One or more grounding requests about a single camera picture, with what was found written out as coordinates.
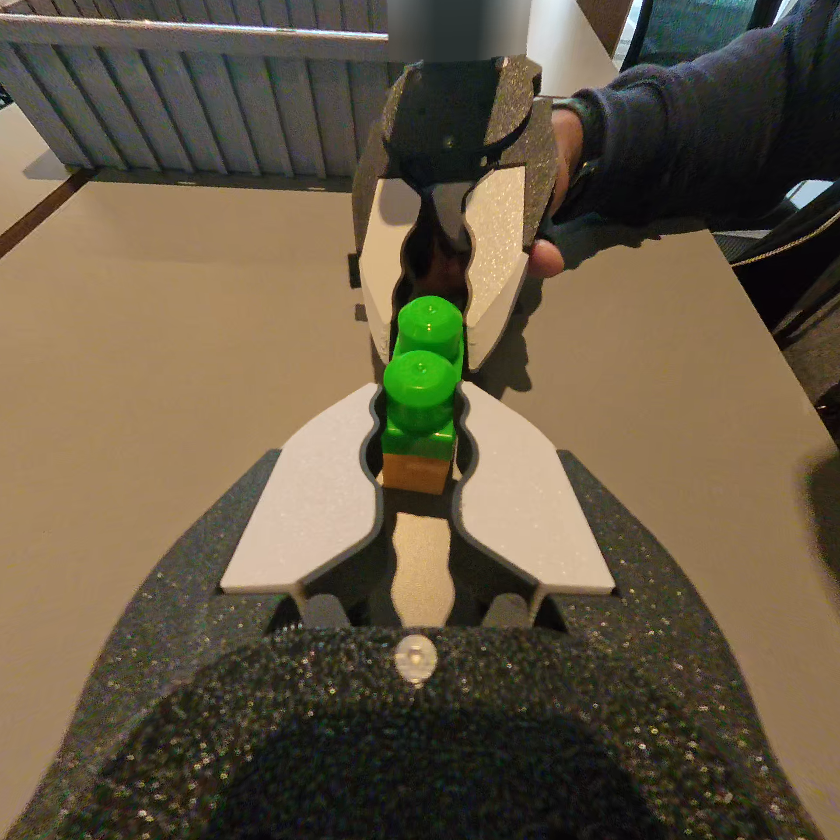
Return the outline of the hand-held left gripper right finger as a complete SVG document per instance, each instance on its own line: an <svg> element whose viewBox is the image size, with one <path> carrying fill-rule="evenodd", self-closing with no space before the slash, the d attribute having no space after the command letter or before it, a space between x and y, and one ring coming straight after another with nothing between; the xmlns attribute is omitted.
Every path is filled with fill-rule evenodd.
<svg viewBox="0 0 840 840"><path fill-rule="evenodd" d="M490 604L521 597L535 618L548 595L611 595L613 575L553 442L471 382L460 383L453 576Z"/></svg>

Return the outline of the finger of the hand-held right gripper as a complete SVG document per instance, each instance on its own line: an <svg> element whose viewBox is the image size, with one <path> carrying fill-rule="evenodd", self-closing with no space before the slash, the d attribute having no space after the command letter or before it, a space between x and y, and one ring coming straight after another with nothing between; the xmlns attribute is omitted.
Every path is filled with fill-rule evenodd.
<svg viewBox="0 0 840 840"><path fill-rule="evenodd" d="M403 251L422 208L422 197L400 179L380 179L360 255L366 318L381 362L391 359L394 295L403 277Z"/></svg>
<svg viewBox="0 0 840 840"><path fill-rule="evenodd" d="M529 262L523 247L526 168L493 170L465 198L464 221L471 243L466 270L466 353L477 372L504 333Z"/></svg>

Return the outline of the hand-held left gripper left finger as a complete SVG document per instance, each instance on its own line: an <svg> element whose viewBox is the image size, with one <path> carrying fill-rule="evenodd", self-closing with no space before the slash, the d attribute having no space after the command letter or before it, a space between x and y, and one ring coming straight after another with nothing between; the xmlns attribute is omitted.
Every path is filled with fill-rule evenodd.
<svg viewBox="0 0 840 840"><path fill-rule="evenodd" d="M380 428L370 383L283 444L219 583L226 595L333 595L352 611L385 569L384 498L367 450Z"/></svg>

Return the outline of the yellow mega block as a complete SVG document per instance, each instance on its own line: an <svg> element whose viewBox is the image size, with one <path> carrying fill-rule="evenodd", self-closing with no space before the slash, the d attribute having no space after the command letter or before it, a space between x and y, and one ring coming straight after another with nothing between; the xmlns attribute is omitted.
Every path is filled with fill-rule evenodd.
<svg viewBox="0 0 840 840"><path fill-rule="evenodd" d="M383 454L382 484L386 489L440 496L445 492L454 457Z"/></svg>

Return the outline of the green mega block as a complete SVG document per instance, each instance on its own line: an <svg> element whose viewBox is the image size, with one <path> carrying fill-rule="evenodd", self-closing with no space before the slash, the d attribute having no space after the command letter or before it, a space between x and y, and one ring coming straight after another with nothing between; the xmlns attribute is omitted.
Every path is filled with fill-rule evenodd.
<svg viewBox="0 0 840 840"><path fill-rule="evenodd" d="M393 356L383 375L384 454L453 458L455 388L464 355L465 324L453 303L424 296L400 310Z"/></svg>

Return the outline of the grey plastic bin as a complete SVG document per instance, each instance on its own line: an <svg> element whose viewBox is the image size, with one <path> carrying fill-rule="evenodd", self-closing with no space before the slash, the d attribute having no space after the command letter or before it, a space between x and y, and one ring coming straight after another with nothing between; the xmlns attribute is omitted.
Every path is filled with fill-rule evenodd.
<svg viewBox="0 0 840 840"><path fill-rule="evenodd" d="M2 85L62 164L351 177L385 2L2 2Z"/></svg>

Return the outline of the person's right forearm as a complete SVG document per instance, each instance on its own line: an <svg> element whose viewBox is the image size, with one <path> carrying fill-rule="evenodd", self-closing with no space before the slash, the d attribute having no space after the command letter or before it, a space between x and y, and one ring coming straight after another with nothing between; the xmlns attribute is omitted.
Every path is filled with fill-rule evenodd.
<svg viewBox="0 0 840 840"><path fill-rule="evenodd" d="M759 216L799 182L834 182L838 53L838 2L799 2L720 50L577 91L581 185L555 219Z"/></svg>

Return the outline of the person's right hand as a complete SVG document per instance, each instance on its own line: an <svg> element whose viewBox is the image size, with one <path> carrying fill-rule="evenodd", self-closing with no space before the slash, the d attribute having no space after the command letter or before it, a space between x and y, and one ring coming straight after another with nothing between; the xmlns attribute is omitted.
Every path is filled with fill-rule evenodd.
<svg viewBox="0 0 840 840"><path fill-rule="evenodd" d="M557 164L552 202L546 211L546 219L552 219L560 210L569 191L572 174L581 162L584 144L581 118L569 108L556 108L552 111L552 131ZM563 270L564 258L558 247L547 239L535 238L528 263L530 277L545 280L559 275Z"/></svg>

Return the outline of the black mesh office chair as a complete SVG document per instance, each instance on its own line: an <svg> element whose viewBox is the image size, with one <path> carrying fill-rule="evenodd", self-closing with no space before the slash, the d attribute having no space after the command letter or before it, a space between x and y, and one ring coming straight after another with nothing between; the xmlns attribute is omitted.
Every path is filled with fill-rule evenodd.
<svg viewBox="0 0 840 840"><path fill-rule="evenodd" d="M755 28L772 25L782 1L633 2L614 62L672 67L716 51Z"/></svg>

